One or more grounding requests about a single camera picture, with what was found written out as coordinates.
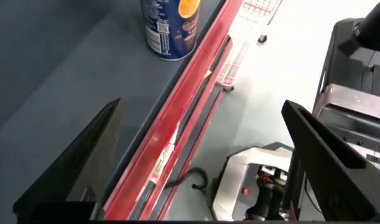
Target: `orange fruit label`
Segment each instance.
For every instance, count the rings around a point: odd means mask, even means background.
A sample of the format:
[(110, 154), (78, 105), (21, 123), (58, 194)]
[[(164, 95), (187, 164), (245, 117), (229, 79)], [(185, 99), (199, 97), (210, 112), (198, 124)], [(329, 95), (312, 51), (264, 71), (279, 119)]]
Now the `orange fruit label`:
[(180, 0), (178, 13), (184, 19), (192, 17), (198, 10), (201, 0)]

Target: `checkout counter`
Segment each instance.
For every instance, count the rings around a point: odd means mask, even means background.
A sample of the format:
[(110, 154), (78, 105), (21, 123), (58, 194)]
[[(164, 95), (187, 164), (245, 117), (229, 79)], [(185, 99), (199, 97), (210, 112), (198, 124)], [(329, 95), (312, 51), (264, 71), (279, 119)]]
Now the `checkout counter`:
[(221, 98), (215, 82), (241, 3), (202, 1), (196, 51), (166, 62), (147, 49), (138, 0), (0, 0), (0, 223), (15, 222), (12, 204), (116, 98), (124, 120), (106, 219), (163, 219), (176, 191), (164, 185), (186, 171)]

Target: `basket wheel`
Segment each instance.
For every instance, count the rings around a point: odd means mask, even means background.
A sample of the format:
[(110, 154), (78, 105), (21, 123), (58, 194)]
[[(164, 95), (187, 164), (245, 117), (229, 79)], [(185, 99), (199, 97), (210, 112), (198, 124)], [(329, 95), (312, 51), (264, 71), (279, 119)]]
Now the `basket wheel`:
[(231, 92), (231, 91), (234, 90), (234, 87), (232, 86), (230, 88), (223, 88), (223, 90), (226, 91), (226, 92)]
[(267, 41), (267, 35), (260, 35), (259, 40), (257, 40), (259, 43), (263, 44)]

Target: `black cable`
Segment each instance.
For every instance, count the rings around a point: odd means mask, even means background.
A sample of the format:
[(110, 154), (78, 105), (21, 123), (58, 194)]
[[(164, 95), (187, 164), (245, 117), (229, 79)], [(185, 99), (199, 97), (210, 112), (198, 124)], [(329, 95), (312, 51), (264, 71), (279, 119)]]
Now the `black cable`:
[(208, 186), (208, 183), (209, 183), (208, 174), (201, 167), (194, 167), (194, 168), (189, 169), (185, 173), (185, 175), (182, 178), (180, 178), (179, 180), (175, 180), (173, 182), (167, 183), (165, 185), (165, 189), (176, 187), (176, 186), (182, 184), (188, 177), (191, 176), (191, 174), (195, 174), (195, 173), (198, 173), (198, 174), (201, 175), (201, 177), (203, 178), (203, 183), (199, 184), (199, 185), (192, 184), (191, 187), (193, 189), (200, 190), (202, 192), (202, 194), (206, 197), (206, 199), (208, 200), (207, 203), (209, 204), (208, 207), (209, 207), (209, 210), (210, 210), (210, 213), (211, 213), (211, 217), (212, 217), (213, 221), (217, 221), (216, 218), (215, 218), (215, 216), (214, 216), (214, 214), (213, 214), (213, 211), (211, 209), (211, 203), (209, 202), (208, 192), (206, 191), (206, 187)]
[(188, 177), (191, 176), (191, 174), (194, 174), (194, 173), (198, 173), (201, 175), (201, 177), (203, 178), (203, 183), (202, 184), (192, 184), (192, 188), (193, 189), (197, 189), (197, 190), (201, 190), (201, 191), (204, 191), (206, 189), (206, 187), (208, 186), (208, 183), (209, 183), (209, 178), (208, 178), (208, 174), (200, 167), (194, 167), (194, 168), (191, 168), (189, 169), (185, 175), (180, 178), (179, 180), (175, 180), (173, 182), (169, 182), (165, 185), (165, 189), (169, 189), (169, 188), (172, 188), (172, 187), (175, 187), (175, 186), (178, 186), (180, 185), (181, 183), (183, 183)]
[(321, 210), (318, 209), (317, 205), (315, 204), (315, 202), (313, 201), (313, 199), (311, 198), (311, 196), (308, 194), (308, 190), (307, 190), (307, 177), (306, 177), (306, 180), (304, 182), (304, 191), (306, 192), (306, 195), (308, 197), (308, 199), (310, 199), (311, 203), (313, 204), (314, 208), (322, 214)]

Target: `red light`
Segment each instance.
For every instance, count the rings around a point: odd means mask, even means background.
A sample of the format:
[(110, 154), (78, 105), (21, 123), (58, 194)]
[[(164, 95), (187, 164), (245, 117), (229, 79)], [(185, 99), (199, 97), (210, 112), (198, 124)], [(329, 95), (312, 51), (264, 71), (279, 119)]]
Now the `red light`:
[(249, 195), (249, 189), (247, 188), (242, 189), (242, 193), (245, 195)]

